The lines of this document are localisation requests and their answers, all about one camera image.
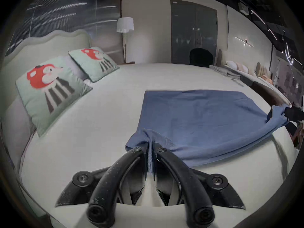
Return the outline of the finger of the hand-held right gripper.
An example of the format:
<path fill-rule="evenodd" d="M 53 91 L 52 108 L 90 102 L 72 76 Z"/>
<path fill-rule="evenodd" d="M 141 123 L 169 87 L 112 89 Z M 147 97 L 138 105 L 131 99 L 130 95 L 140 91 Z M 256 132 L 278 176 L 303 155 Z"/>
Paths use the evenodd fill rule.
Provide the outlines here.
<path fill-rule="evenodd" d="M 304 112 L 301 108 L 293 105 L 291 107 L 285 108 L 285 117 L 288 119 L 289 122 L 303 122 Z"/>

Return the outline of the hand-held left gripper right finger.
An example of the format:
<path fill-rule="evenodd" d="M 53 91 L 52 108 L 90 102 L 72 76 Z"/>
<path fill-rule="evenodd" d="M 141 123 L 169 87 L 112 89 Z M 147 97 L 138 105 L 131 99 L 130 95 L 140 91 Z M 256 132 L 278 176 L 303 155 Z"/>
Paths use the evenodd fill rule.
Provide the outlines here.
<path fill-rule="evenodd" d="M 162 146 L 154 146 L 154 180 L 165 206 L 185 205 L 190 228 L 209 227 L 215 220 L 213 206 L 246 210 L 224 175 L 190 168 Z"/>

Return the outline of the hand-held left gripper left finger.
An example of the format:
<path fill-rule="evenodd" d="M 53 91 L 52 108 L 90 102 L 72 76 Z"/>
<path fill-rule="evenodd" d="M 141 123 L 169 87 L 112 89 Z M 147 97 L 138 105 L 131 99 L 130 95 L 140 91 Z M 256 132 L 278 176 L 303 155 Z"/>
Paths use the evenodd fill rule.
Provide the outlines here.
<path fill-rule="evenodd" d="M 134 206 L 146 181 L 146 147 L 127 151 L 112 166 L 93 172 L 79 171 L 67 184 L 55 207 L 88 204 L 86 217 L 98 228 L 115 222 L 116 204 Z"/>

